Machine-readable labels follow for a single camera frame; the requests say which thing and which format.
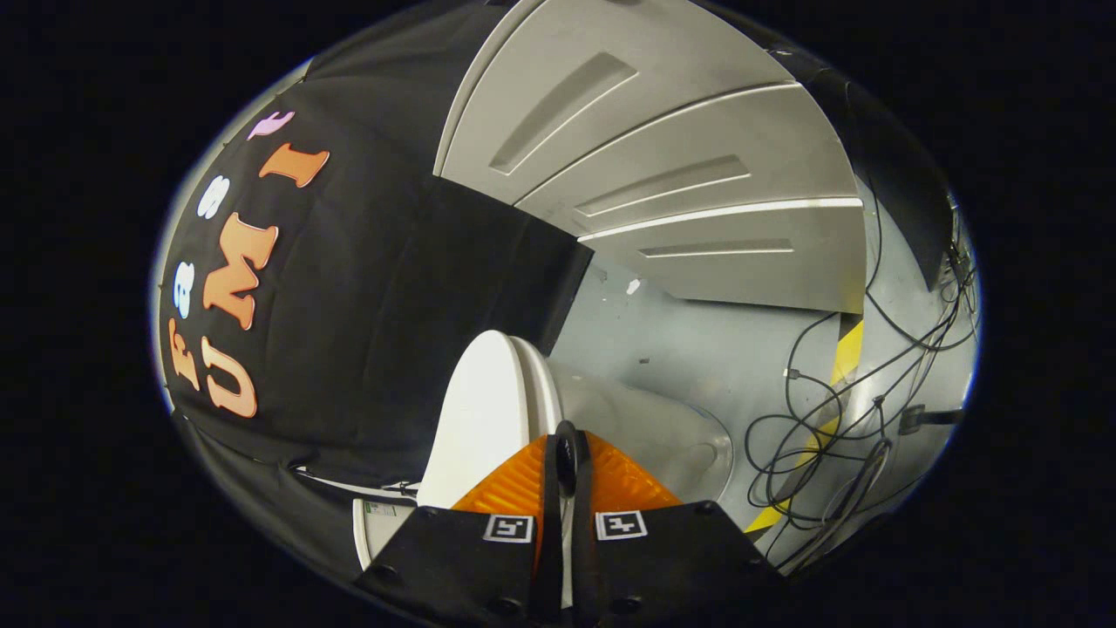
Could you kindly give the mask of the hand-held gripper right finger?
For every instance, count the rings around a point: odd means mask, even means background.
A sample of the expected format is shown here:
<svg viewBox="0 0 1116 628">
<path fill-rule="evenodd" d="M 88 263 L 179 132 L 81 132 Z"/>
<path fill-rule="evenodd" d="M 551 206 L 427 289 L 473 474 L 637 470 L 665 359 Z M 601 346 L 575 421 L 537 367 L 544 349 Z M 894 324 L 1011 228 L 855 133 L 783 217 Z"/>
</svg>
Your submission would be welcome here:
<svg viewBox="0 0 1116 628">
<path fill-rule="evenodd" d="M 571 613 L 578 627 L 712 627 L 781 574 L 713 500 L 685 502 L 618 446 L 568 433 Z"/>
</svg>

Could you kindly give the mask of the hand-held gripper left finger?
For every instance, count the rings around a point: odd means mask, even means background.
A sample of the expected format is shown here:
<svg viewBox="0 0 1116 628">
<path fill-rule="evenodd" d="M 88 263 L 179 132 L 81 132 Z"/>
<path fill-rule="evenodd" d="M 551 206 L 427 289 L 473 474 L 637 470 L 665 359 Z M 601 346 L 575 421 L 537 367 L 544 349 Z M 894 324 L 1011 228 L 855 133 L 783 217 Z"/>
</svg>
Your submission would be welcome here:
<svg viewBox="0 0 1116 628">
<path fill-rule="evenodd" d="M 533 439 L 450 508 L 406 516 L 357 588 L 436 627 L 561 619 L 561 438 Z"/>
</svg>

